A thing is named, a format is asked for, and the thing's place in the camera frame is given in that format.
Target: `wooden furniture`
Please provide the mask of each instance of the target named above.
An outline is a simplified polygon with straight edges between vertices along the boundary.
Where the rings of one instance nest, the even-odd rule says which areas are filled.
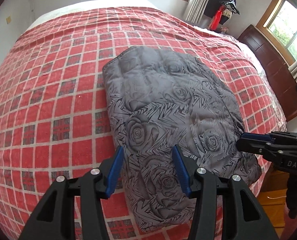
[[[238,40],[249,46],[264,68],[278,101],[280,102],[286,121],[297,116],[296,82],[288,70],[288,64],[268,39],[253,25],[239,36]]]
[[[289,177],[289,173],[276,170],[273,165],[271,165],[265,175],[261,192],[287,189],[287,180]]]
[[[286,62],[289,65],[292,65],[295,62],[293,55],[268,29],[269,23],[273,19],[275,19],[284,1],[290,2],[296,8],[296,5],[292,2],[292,0],[272,0],[266,12],[263,14],[262,18],[257,23],[256,28],[261,33],[263,33],[265,37],[268,38],[269,41],[278,49],[280,54],[285,58]]]
[[[278,236],[281,236],[284,227],[284,206],[286,189],[259,193],[257,200],[263,206]]]

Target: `bed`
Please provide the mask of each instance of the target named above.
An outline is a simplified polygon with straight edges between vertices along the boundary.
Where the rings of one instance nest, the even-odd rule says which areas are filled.
[[[114,153],[102,69],[133,45],[198,57],[234,93],[246,131],[286,129],[265,71],[234,38],[190,26],[146,0],[100,0],[55,10],[18,38],[0,67],[0,228],[9,239],[18,238],[57,176],[79,177]],[[270,165],[257,158],[262,176],[250,186],[255,195]],[[188,236],[190,222],[143,232],[121,181],[102,206],[111,239]],[[82,239],[80,217],[77,198],[76,239]]]
[[[270,86],[282,106],[286,121],[292,120],[297,116],[297,83],[288,70],[285,59],[253,25],[248,26],[238,40],[245,43],[258,57],[265,69]]]

